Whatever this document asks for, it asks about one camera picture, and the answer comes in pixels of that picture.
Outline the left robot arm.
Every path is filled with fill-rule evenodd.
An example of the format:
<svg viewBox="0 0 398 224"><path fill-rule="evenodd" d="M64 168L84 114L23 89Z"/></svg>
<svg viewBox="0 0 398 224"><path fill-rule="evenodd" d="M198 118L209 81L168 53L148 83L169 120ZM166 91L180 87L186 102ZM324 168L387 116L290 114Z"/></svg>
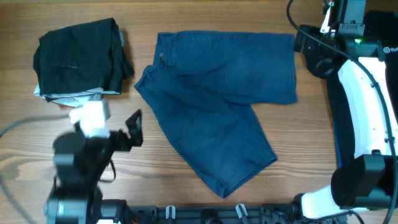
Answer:
<svg viewBox="0 0 398 224"><path fill-rule="evenodd" d="M47 223L138 223L125 200L105 200L98 186L114 152L129 152L143 143L142 112L125 122L128 132L110 131L105 118L80 117L74 131L53 142L57 170L45 204Z"/></svg>

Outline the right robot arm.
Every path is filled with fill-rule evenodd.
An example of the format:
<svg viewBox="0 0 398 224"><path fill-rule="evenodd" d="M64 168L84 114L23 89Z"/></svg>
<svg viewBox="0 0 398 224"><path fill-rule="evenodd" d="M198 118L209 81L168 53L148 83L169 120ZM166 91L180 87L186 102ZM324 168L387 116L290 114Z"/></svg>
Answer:
<svg viewBox="0 0 398 224"><path fill-rule="evenodd" d="M289 222L322 222L397 208L397 120L386 82L385 50L364 35L364 1L325 1L321 27L296 26L294 50L326 80L340 166L328 186L298 194Z"/></svg>

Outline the blue denim shorts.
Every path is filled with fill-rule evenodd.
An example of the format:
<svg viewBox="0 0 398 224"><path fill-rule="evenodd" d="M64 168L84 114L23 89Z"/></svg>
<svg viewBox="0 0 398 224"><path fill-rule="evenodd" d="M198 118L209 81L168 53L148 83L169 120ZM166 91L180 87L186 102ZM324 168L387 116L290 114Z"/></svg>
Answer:
<svg viewBox="0 0 398 224"><path fill-rule="evenodd" d="M252 109L297 102L292 34L161 32L136 90L165 137L226 198L277 160Z"/></svg>

